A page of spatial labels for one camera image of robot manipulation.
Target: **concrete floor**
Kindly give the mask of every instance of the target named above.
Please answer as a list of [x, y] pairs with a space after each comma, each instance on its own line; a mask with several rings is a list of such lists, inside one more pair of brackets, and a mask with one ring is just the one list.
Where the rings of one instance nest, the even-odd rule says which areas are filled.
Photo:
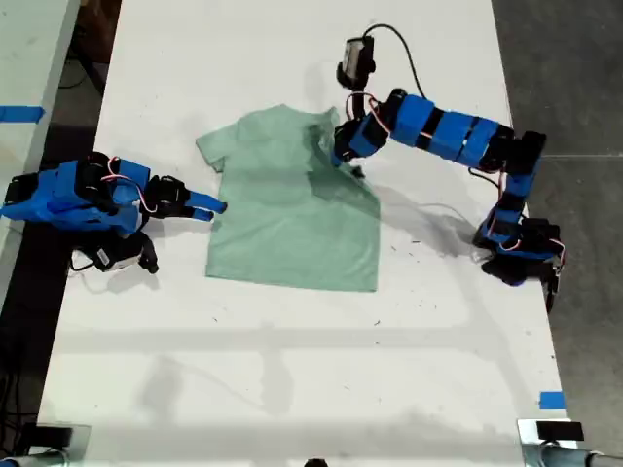
[[[568, 267], [550, 322], [587, 447], [623, 454], [623, 2], [494, 0], [514, 126], [548, 135], [531, 215], [563, 228]], [[70, 62], [64, 84], [80, 79]], [[54, 123], [95, 126], [88, 80], [58, 94]]]

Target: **black cable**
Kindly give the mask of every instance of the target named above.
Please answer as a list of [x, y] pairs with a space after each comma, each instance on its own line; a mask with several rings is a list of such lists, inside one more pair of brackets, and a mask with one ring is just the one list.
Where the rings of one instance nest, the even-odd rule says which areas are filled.
[[380, 27], [384, 27], [385, 29], [389, 29], [396, 36], [398, 36], [398, 39], [400, 39], [400, 42], [402, 42], [402, 45], [405, 47], [405, 51], [407, 51], [407, 57], [409, 57], [409, 64], [411, 65], [411, 71], [413, 72], [413, 77], [416, 80], [416, 86], [418, 87], [418, 91], [420, 92], [420, 95], [424, 99], [426, 99], [426, 95], [424, 94], [424, 91], [421, 90], [420, 80], [418, 79], [418, 73], [416, 73], [416, 65], [413, 63], [413, 58], [411, 57], [411, 51], [409, 50], [409, 45], [407, 44], [407, 41], [405, 41], [405, 38], [402, 37], [402, 34], [400, 34], [398, 32], [398, 30], [395, 27], [393, 27], [392, 25], [380, 22], [378, 24], [373, 24], [368, 29], [366, 29], [365, 32], [363, 33], [363, 36], [364, 37], [367, 36], [370, 32], [372, 32], [373, 30], [375, 30], [377, 28], [380, 28]]
[[84, 76], [77, 83], [74, 83], [73, 85], [67, 85], [67, 86], [58, 86], [58, 88], [60, 90], [71, 90], [73, 88], [79, 87], [86, 79], [87, 79], [87, 73], [85, 73]]
[[475, 172], [472, 167], [469, 167], [467, 171], [472, 177], [477, 177], [477, 178], [482, 178], [483, 180], [487, 180], [489, 183], [491, 183], [494, 187], [496, 187], [499, 190], [499, 185], [497, 184], [496, 181], [492, 180], [491, 178], [486, 177], [482, 173]]
[[79, 268], [75, 268], [74, 267], [74, 260], [73, 260], [73, 258], [69, 258], [69, 268], [71, 270], [73, 270], [74, 272], [80, 272], [82, 270], [87, 270], [88, 268], [92, 268], [93, 266], [95, 266], [95, 262], [91, 261], [90, 263], [88, 263], [85, 266], [81, 266]]

